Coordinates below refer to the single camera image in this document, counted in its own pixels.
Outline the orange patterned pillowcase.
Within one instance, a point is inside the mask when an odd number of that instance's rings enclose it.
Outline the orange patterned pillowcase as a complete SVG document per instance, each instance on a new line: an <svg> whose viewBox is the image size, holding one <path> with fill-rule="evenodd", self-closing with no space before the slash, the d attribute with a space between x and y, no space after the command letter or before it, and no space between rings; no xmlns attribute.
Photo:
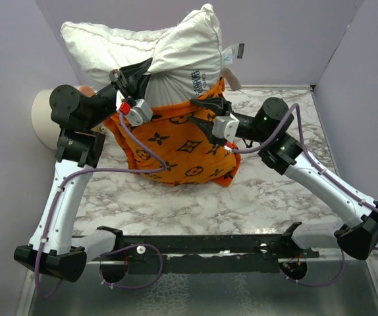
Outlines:
<svg viewBox="0 0 378 316"><path fill-rule="evenodd" d="M164 160L165 170L153 174L148 171L157 170L161 164L130 138L121 126L119 115L111 116L104 125L126 154L128 168L145 170L147 178L170 186L206 182L230 186L240 166L240 155L209 143L204 133L190 121L191 117L213 122L216 116L214 112L186 101L154 108L149 123L127 126L137 139Z"/></svg>

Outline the white pillow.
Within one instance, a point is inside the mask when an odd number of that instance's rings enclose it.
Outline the white pillow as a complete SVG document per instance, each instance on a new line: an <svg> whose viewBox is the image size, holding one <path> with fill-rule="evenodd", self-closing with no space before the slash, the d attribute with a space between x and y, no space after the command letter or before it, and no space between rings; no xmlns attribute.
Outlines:
<svg viewBox="0 0 378 316"><path fill-rule="evenodd" d="M220 22L213 5L193 10L176 26L132 31L102 24L65 22L61 35L69 53L99 90L111 70L152 57L145 100L151 107L184 103L225 89Z"/></svg>

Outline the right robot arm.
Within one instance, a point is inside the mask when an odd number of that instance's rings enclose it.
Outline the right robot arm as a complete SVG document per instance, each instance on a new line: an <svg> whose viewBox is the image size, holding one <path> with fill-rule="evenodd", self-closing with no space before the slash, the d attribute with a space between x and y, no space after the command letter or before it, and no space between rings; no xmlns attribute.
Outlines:
<svg viewBox="0 0 378 316"><path fill-rule="evenodd" d="M253 117L233 111L223 97L191 104L216 115L213 121L190 117L209 143L232 153L257 153L268 168L302 185L339 216L334 223L299 224L281 240L287 257L309 248L338 248L366 260L377 249L378 200L349 185L307 149L299 104L270 97Z"/></svg>

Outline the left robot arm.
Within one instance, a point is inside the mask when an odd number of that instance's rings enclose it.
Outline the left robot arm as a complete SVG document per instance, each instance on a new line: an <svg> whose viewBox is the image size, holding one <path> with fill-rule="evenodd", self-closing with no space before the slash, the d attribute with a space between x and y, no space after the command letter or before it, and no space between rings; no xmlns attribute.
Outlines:
<svg viewBox="0 0 378 316"><path fill-rule="evenodd" d="M151 63L152 59L146 59L112 70L110 82L91 97L70 85L51 92L51 120L60 128L53 184L33 236L14 252L14 260L35 274L75 282L95 257L103 254L114 260L123 254L124 244L111 229L98 230L81 244L72 241L72 231L105 142L105 135L94 128L115 114L122 100L125 111L132 113L137 123L147 120L149 107L140 97L140 86Z"/></svg>

